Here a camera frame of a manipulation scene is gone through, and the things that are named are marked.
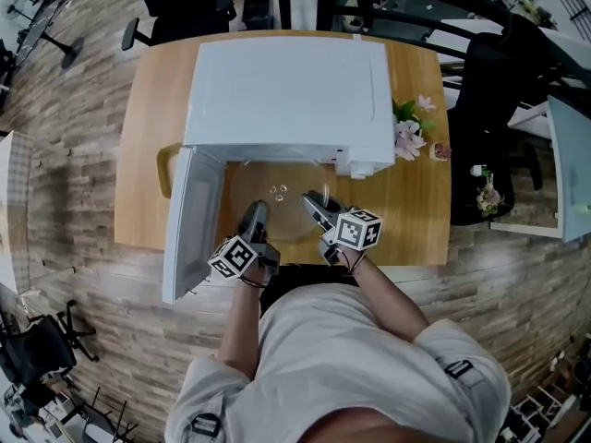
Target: cable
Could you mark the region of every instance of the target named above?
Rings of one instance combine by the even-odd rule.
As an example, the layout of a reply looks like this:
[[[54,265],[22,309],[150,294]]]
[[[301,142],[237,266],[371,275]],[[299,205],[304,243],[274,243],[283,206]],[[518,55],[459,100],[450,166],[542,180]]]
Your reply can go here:
[[[351,272],[351,265],[349,264],[349,258],[347,257],[347,255],[346,255],[346,254],[344,253],[344,251],[343,251],[341,248],[339,248],[339,247],[337,247],[337,248],[336,248],[336,250],[337,250],[339,253],[341,253],[341,254],[343,255],[343,257],[344,257],[344,261],[347,263],[347,270],[348,270],[349,272]]]
[[[244,277],[240,277],[240,281],[242,281],[244,284],[249,285],[251,287],[255,287],[257,289],[264,289],[265,287],[267,287],[266,285],[260,284],[258,282],[254,282],[251,281],[250,279],[246,279]]]
[[[353,265],[353,267],[349,270],[349,274],[353,274],[353,271],[355,270],[355,268],[357,266],[359,266],[359,263],[363,260],[363,258],[366,256],[366,252],[364,251],[363,253],[361,253],[361,255],[357,258],[357,261],[355,261],[355,264]]]

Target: white t-shirt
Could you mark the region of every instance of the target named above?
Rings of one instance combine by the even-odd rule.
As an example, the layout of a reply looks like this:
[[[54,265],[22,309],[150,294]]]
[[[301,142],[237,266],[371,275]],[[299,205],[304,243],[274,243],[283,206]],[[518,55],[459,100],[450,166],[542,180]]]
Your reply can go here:
[[[253,381],[203,357],[187,371],[166,443],[297,443],[328,413],[361,407],[458,442],[492,443],[509,408],[502,367],[450,320],[414,343],[380,329],[359,288],[300,287],[259,323]]]

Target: white microwave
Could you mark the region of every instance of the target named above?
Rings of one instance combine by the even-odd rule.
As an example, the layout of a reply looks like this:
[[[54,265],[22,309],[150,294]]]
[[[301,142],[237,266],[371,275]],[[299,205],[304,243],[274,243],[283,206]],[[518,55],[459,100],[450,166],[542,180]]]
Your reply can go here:
[[[394,164],[390,70],[381,43],[203,43],[188,105],[166,232],[167,303],[210,273],[227,162],[313,160],[356,179]]]

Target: parquet floor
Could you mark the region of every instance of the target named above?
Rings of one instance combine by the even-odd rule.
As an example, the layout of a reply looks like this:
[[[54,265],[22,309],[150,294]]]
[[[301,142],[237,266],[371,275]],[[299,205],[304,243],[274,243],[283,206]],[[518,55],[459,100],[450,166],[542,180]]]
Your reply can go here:
[[[140,422],[136,440],[156,442],[187,365],[217,349],[231,291],[202,286],[164,305],[162,254],[113,243],[118,144],[145,50],[140,44],[120,50],[135,16],[146,30],[141,0],[73,0],[51,34],[64,42],[84,36],[84,52],[62,72],[60,53],[41,42],[15,77],[0,126],[73,149],[70,158],[36,154],[42,166],[31,176],[29,238],[33,276],[42,273],[42,261],[78,272],[37,280],[42,292],[27,303],[35,313],[55,313],[78,300],[80,316],[97,329],[91,345],[101,362],[80,356],[73,377],[87,395],[101,386],[111,401],[128,400],[129,415]],[[507,369],[517,398],[547,373],[570,334],[587,329],[591,248],[587,241],[563,245],[485,226],[452,228],[450,243],[446,266],[389,273],[429,318],[455,319],[480,340]],[[0,287],[0,296],[23,317],[14,295]]]

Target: hair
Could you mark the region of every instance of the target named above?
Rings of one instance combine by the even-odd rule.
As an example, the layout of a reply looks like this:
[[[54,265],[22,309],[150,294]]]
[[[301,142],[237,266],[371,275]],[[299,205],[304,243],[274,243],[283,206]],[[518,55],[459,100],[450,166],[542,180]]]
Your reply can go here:
[[[10,433],[12,433],[15,437],[21,439],[25,438],[23,429],[20,426],[16,426],[15,424],[11,423],[8,428],[10,428]]]

